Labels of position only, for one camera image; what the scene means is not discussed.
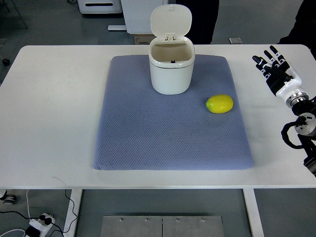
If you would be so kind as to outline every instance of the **chair wheel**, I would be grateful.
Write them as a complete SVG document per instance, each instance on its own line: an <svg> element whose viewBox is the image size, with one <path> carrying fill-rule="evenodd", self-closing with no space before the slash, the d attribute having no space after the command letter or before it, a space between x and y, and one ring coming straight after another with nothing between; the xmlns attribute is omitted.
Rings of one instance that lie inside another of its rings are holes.
<svg viewBox="0 0 316 237"><path fill-rule="evenodd" d="M10 60L7 59L7 58L5 58L5 59L2 60L2 63L3 63L3 65L5 65L5 66L9 66L9 65L10 65Z"/></svg>

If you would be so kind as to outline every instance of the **open lid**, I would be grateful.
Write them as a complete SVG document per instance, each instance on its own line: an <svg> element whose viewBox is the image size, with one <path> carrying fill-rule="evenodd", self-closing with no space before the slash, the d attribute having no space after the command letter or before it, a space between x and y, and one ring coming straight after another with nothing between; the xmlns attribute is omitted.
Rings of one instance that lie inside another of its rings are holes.
<svg viewBox="0 0 316 237"><path fill-rule="evenodd" d="M183 5L166 4L157 7L151 16L151 28L156 37L166 37L166 34L175 34L175 37L186 35L192 22L190 10Z"/></svg>

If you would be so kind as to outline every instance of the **robotic hand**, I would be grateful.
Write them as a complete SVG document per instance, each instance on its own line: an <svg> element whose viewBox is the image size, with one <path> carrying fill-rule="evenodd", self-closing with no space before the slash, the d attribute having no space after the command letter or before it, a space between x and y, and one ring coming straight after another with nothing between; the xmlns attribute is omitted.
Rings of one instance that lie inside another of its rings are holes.
<svg viewBox="0 0 316 237"><path fill-rule="evenodd" d="M316 97L309 100L308 94L301 87L302 80L297 72L290 66L285 58L273 46L270 50L276 59L268 52L264 54L270 62L264 58L253 56L257 63L256 67L267 79L267 85L276 97L280 97L292 112L298 116L295 122L286 124L281 132L284 142L294 149L304 149L307 158L304 165L316 177L316 146L312 140L316 140ZM294 145L288 137L287 132L295 127L301 145Z"/></svg>

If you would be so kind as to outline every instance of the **black cable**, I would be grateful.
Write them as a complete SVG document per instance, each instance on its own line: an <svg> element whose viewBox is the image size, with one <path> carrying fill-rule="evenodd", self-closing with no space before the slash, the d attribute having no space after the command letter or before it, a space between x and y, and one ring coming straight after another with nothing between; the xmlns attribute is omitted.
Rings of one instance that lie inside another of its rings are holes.
<svg viewBox="0 0 316 237"><path fill-rule="evenodd" d="M67 196L67 189L65 189L65 196L66 196L66 198L68 198L68 199L73 203L73 214L76 216L76 218L70 223L69 228L68 228L67 231L63 232L63 231L57 226L57 227L59 228L59 230L53 230L53 232L49 235L49 237L51 237L52 234L53 234L55 231L60 232L61 235L64 236L64 235L63 235L64 233L69 232L70 226L72 225L72 223L73 223L76 219L78 219L78 216L77 216L77 215L75 214L75 212L74 212L74 209L75 209L75 202L74 202L70 197Z"/></svg>
<svg viewBox="0 0 316 237"><path fill-rule="evenodd" d="M25 217L23 214L21 214L20 212L18 212L18 211L0 211L0 213L1 214L6 214L6 213L16 213L16 214L19 214L20 216L22 216L24 219L26 219L26 220L31 220L31 219L37 219L37 218L39 218L39 217L30 217L30 218L28 218L28 217Z"/></svg>

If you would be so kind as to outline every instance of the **lemon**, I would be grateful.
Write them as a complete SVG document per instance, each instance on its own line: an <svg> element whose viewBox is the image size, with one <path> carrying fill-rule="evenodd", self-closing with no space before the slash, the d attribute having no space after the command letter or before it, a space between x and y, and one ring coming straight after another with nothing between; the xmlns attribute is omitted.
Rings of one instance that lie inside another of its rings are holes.
<svg viewBox="0 0 316 237"><path fill-rule="evenodd" d="M232 109L233 104L233 99L229 95L223 94L214 95L206 102L208 110L215 114L223 114L228 112Z"/></svg>

